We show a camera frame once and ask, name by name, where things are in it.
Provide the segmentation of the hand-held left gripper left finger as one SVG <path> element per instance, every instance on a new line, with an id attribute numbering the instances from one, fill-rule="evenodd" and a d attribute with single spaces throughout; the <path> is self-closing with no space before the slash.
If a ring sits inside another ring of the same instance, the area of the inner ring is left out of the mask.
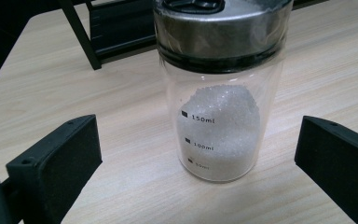
<path id="1" fill-rule="evenodd" d="M 60 224 L 101 163 L 96 117 L 66 121 L 7 164 L 13 220 Z"/>

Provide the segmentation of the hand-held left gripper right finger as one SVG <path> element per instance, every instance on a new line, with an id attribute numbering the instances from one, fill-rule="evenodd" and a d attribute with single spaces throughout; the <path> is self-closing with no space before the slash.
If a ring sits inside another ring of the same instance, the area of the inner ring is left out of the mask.
<path id="1" fill-rule="evenodd" d="M 295 163 L 358 224 L 358 133 L 305 116 Z"/>

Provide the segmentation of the glass seasoning jar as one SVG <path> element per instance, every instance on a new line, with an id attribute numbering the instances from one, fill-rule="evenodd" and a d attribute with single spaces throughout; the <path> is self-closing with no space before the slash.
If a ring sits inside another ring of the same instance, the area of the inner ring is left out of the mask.
<path id="1" fill-rule="evenodd" d="M 193 175 L 228 182 L 255 165 L 293 2 L 154 1 L 178 157 Z"/>

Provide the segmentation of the black metal stand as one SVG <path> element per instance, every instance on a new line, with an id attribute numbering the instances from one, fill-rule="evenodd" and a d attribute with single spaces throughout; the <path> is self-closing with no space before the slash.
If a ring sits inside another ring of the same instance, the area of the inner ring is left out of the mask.
<path id="1" fill-rule="evenodd" d="M 113 0 L 93 5 L 81 0 L 89 11 L 89 34 L 73 0 L 58 0 L 76 38 L 94 70 L 103 63 L 127 57 L 156 45 L 152 0 Z"/>

